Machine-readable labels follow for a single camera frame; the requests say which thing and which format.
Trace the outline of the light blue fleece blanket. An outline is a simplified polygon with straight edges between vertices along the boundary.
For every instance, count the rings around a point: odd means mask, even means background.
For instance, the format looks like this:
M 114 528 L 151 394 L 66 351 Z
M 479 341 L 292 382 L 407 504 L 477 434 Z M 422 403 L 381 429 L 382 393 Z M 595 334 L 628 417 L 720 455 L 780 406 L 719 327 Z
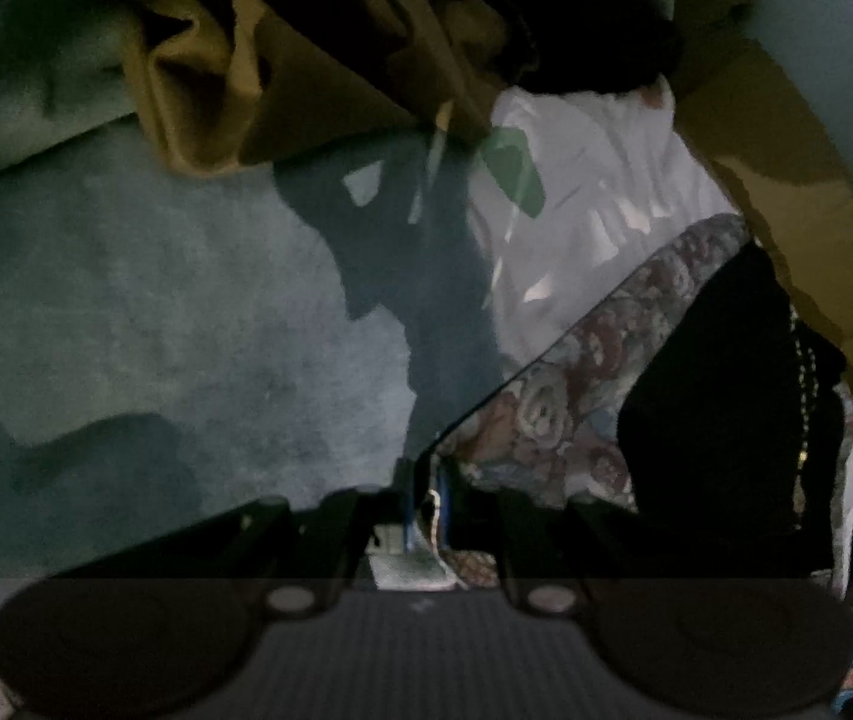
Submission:
M 0 0 L 0 578 L 385 484 L 501 379 L 474 161 L 179 176 L 100 0 Z

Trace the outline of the black hoodie with white logo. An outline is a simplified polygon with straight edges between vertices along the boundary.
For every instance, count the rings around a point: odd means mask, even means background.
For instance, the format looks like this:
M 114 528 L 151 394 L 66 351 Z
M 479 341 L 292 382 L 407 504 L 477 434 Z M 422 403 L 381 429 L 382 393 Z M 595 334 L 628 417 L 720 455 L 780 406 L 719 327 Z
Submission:
M 708 280 L 617 421 L 641 554 L 693 577 L 793 578 L 833 564 L 846 359 L 747 244 Z

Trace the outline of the white printed bed sheet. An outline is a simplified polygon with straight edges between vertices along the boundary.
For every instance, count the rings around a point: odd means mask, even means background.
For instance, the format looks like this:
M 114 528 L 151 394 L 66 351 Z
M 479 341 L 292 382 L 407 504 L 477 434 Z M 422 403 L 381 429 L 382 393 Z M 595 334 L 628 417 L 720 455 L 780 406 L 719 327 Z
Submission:
M 734 210 L 674 114 L 664 80 L 627 94 L 500 94 L 470 169 L 467 219 L 506 374 L 683 231 Z

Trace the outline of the mustard yellow cloth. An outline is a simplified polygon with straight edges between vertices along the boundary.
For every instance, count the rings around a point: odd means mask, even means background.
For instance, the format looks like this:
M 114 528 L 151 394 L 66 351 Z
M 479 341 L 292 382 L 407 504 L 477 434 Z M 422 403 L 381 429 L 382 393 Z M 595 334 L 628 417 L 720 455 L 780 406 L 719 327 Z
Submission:
M 483 0 L 129 0 L 125 59 L 161 159 L 192 176 L 441 125 L 480 142 L 503 82 Z

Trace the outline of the teddy bear print cloth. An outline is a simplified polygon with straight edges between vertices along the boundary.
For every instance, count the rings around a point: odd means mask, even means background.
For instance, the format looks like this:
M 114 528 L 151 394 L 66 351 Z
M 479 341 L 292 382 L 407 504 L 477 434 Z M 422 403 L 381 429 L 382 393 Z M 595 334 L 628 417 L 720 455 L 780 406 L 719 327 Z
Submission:
M 703 286 L 747 244 L 758 245 L 734 215 L 683 231 L 459 422 L 438 445 L 438 460 L 456 460 L 481 488 L 518 489 L 543 507 L 560 509 L 578 494 L 604 500 L 607 514 L 597 528 L 605 543 L 618 554 L 643 556 L 618 415 Z M 853 449 L 846 371 L 835 390 L 845 408 L 845 435 L 831 500 L 833 564 L 810 575 L 843 585 L 851 522 L 843 494 Z

